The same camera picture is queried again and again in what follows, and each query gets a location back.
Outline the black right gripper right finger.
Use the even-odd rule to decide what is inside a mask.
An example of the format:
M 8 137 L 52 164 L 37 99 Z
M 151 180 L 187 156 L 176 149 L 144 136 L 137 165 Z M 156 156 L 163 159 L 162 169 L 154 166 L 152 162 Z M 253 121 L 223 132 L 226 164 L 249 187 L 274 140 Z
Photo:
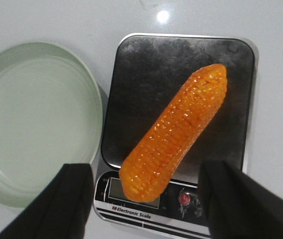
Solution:
M 201 165 L 198 194 L 213 239 L 283 239 L 283 199 L 226 162 Z

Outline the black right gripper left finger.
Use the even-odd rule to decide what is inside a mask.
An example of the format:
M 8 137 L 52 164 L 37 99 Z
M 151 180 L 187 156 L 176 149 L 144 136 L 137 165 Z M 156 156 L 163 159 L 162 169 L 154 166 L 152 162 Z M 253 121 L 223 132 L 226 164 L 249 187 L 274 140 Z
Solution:
M 0 239 L 82 239 L 94 197 L 89 164 L 64 164 Z

